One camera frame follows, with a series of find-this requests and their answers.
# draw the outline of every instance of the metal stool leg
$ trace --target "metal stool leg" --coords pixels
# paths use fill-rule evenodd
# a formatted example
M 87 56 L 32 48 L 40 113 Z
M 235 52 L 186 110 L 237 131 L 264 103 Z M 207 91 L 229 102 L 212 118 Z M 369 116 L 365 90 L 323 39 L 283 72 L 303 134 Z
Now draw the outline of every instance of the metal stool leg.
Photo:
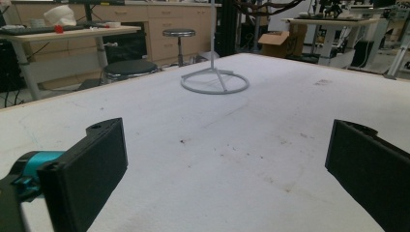
M 184 58 L 182 56 L 181 37 L 178 37 L 178 66 L 184 66 Z

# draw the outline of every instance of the stool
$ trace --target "stool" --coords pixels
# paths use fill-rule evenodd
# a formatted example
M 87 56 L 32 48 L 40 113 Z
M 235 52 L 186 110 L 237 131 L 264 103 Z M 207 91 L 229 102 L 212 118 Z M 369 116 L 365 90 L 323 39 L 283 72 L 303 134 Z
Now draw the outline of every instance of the stool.
M 195 35 L 195 31 L 186 28 L 174 28 L 162 31 L 162 35 L 166 37 L 178 37 L 178 66 L 184 66 L 184 61 L 182 57 L 181 37 L 192 37 Z
M 145 60 L 118 61 L 103 68 L 104 77 L 109 84 L 113 81 L 125 80 L 149 73 L 155 73 L 156 64 Z

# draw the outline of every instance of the wooden drawer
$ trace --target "wooden drawer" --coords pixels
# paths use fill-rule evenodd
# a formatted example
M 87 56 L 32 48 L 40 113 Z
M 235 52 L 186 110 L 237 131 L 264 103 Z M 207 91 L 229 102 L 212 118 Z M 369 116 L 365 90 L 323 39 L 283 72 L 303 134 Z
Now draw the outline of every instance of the wooden drawer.
M 73 39 L 73 40 L 68 41 L 68 50 L 95 47 L 95 46 L 96 46 L 95 38 L 81 38 L 81 39 Z
M 166 58 L 178 58 L 178 39 L 170 38 L 151 41 L 152 59 L 161 60 Z
M 48 52 L 48 53 L 43 53 L 43 54 L 37 54 L 35 57 L 35 60 L 37 62 L 39 61 L 48 61 L 48 60 L 54 60 L 54 59 L 62 59 L 69 56 L 68 51 L 56 51 L 56 52 Z
M 37 54 L 44 54 L 55 51 L 67 51 L 68 46 L 69 45 L 67 41 L 50 42 L 48 44 L 47 42 L 30 43 L 31 52 Z
M 149 22 L 151 40 L 163 39 L 162 31 L 171 28 L 180 28 L 183 25 L 182 18 L 151 18 Z
M 184 17 L 207 17 L 211 18 L 211 8 L 209 7 L 185 7 Z
M 181 44 L 183 55 L 204 51 L 201 47 L 201 42 L 197 37 L 183 37 L 181 38 Z
M 149 17 L 182 17 L 182 7 L 149 6 Z
M 183 21 L 182 27 L 183 28 L 190 28 L 195 31 L 195 36 L 197 37 L 201 33 L 203 33 L 203 28 L 201 26 L 201 18 L 193 17 Z
M 146 6 L 96 6 L 93 13 L 102 20 L 121 22 L 148 21 Z

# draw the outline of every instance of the red object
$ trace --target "red object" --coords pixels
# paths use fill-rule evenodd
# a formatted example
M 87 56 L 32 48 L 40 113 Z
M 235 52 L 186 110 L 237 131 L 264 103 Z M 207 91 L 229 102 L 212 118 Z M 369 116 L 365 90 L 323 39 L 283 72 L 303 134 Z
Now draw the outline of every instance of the red object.
M 55 25 L 54 26 L 55 33 L 62 34 L 64 32 L 62 25 Z

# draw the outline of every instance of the table surface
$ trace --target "table surface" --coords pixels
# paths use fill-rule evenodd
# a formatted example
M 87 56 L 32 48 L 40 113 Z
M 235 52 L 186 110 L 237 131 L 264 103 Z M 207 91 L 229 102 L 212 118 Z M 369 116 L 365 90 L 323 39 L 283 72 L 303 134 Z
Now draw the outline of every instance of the table surface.
M 87 127 L 122 117 L 129 167 L 90 231 L 382 231 L 325 159 L 334 119 L 409 152 L 409 83 L 239 54 L 215 66 L 247 77 L 246 91 L 181 87 L 209 66 L 0 110 L 0 176 L 27 152 L 66 151 Z M 51 231 L 42 199 L 23 209 L 32 231 Z
M 43 41 L 59 41 L 59 40 L 69 40 L 78 39 L 84 37 L 102 37 L 107 35 L 117 35 L 136 32 L 140 30 L 140 27 L 135 26 L 120 26 L 117 28 L 93 28 L 93 29 L 83 29 L 74 31 L 65 31 L 62 34 L 57 33 L 41 33 L 34 35 L 24 35 L 24 36 L 8 36 L 1 35 L 1 38 L 7 39 L 9 41 L 16 41 L 20 43 L 25 42 L 43 42 Z
M 282 21 L 290 22 L 293 24 L 316 24 L 316 25 L 334 25 L 334 26 L 364 26 L 372 23 L 376 23 L 379 18 L 370 18 L 361 21 L 348 21 L 348 20 L 323 20 L 323 19 L 296 19 L 296 18 L 283 18 Z

